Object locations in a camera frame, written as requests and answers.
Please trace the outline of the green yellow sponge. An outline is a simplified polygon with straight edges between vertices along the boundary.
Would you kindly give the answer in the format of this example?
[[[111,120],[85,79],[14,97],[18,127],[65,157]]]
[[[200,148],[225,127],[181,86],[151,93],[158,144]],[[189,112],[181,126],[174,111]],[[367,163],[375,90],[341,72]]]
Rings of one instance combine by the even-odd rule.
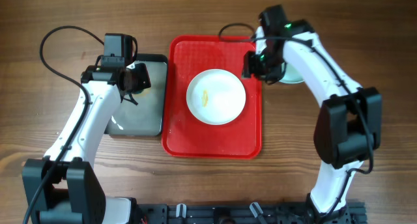
[[[146,96],[151,92],[151,89],[144,89],[140,93],[134,94],[134,97]]]

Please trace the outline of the light blue plate front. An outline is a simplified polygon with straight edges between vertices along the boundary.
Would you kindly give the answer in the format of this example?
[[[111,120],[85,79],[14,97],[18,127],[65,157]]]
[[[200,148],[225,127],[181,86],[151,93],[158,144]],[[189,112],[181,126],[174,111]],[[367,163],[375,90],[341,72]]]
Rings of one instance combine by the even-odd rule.
[[[304,82],[303,77],[298,71],[288,63],[281,65],[281,71],[283,72],[283,77],[280,79],[281,83],[298,84]]]

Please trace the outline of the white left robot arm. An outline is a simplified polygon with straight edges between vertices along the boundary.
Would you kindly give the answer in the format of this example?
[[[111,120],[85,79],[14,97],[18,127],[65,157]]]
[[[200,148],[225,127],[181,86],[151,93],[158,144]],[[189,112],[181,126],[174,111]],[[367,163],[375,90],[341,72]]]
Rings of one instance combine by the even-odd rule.
[[[80,95],[59,138],[42,159],[24,165],[24,223],[134,222],[136,200],[106,196],[93,165],[114,112],[151,83],[145,64],[136,62],[134,37],[106,34],[101,43],[103,54],[75,82]]]

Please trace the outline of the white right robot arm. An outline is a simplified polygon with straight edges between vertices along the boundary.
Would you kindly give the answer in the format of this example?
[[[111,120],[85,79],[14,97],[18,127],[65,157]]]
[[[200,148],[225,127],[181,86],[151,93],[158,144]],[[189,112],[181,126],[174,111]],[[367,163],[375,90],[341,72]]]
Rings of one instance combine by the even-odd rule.
[[[363,88],[331,58],[306,20],[289,21],[281,5],[259,15],[251,41],[255,51],[244,56],[242,77],[268,84],[294,68],[319,107],[313,142],[321,159],[315,186],[308,194],[309,213],[316,223],[341,216],[356,173],[373,170],[373,153],[381,143],[382,96]]]

